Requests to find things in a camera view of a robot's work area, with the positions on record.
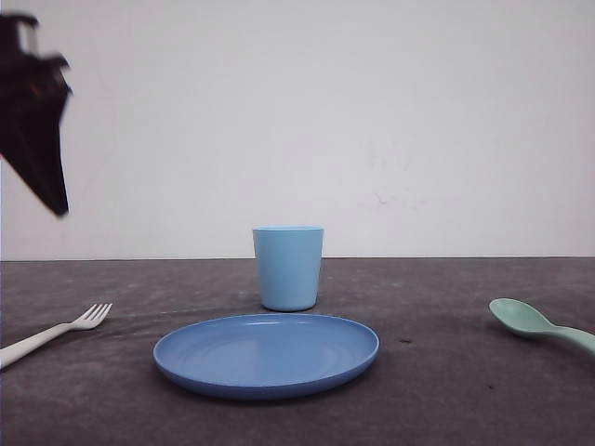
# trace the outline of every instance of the light blue cup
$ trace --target light blue cup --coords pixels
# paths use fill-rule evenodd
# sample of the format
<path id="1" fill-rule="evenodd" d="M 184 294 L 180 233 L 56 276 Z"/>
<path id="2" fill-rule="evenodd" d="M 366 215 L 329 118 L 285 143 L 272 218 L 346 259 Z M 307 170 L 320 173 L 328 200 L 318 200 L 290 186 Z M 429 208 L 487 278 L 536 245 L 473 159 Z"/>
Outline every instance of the light blue cup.
<path id="1" fill-rule="evenodd" d="M 323 229 L 261 226 L 252 230 L 262 305 L 300 311 L 316 304 Z"/>

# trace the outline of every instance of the white fork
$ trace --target white fork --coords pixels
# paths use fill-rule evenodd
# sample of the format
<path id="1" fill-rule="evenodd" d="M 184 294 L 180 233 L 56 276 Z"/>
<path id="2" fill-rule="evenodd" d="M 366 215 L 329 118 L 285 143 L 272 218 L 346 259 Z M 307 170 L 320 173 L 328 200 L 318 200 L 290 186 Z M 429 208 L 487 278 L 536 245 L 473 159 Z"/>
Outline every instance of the white fork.
<path id="1" fill-rule="evenodd" d="M 97 327 L 108 315 L 112 304 L 94 305 L 88 309 L 83 315 L 69 323 L 59 323 L 52 328 L 34 334 L 27 339 L 23 339 L 12 346 L 0 349 L 0 369 L 19 360 L 26 354 L 32 352 L 36 348 L 41 347 L 46 342 L 51 341 L 55 337 L 70 332 L 71 330 L 91 330 Z"/>

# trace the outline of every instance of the gray table surface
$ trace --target gray table surface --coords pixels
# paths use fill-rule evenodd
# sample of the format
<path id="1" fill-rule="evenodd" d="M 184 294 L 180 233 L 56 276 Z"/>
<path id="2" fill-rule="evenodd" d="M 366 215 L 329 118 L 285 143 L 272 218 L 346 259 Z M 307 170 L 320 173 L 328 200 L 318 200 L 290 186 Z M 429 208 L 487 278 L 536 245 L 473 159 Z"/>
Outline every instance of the gray table surface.
<path id="1" fill-rule="evenodd" d="M 254 260 L 5 262 L 3 346 L 114 306 L 1 373 L 3 444 L 595 444 L 595 358 L 509 334 L 487 308 L 500 296 L 595 333 L 593 258 L 325 259 L 309 312 L 369 325 L 376 362 L 322 394 L 237 402 L 175 387 L 152 347 L 266 312 Z"/>

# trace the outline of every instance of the plastic spoon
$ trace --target plastic spoon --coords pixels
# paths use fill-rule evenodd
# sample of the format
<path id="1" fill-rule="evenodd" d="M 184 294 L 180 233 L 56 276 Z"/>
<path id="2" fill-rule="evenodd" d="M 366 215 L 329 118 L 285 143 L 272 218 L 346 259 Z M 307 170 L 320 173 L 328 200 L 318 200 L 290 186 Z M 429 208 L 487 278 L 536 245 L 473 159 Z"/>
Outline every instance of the plastic spoon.
<path id="1" fill-rule="evenodd" d="M 506 298 L 496 299 L 490 302 L 490 310 L 496 319 L 518 336 L 558 336 L 595 355 L 595 335 L 576 328 L 554 325 L 543 314 L 524 302 Z"/>

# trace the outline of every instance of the blue plate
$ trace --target blue plate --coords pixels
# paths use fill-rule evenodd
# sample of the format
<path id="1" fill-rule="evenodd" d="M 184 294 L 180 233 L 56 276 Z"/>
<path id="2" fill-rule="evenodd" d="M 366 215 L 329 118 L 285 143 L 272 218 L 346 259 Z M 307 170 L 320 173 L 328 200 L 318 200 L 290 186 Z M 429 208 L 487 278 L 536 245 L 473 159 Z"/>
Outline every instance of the blue plate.
<path id="1" fill-rule="evenodd" d="M 277 400 L 321 392 L 363 372 L 378 336 L 347 319 L 252 314 L 204 321 L 163 337 L 157 367 L 193 392 L 233 400 Z"/>

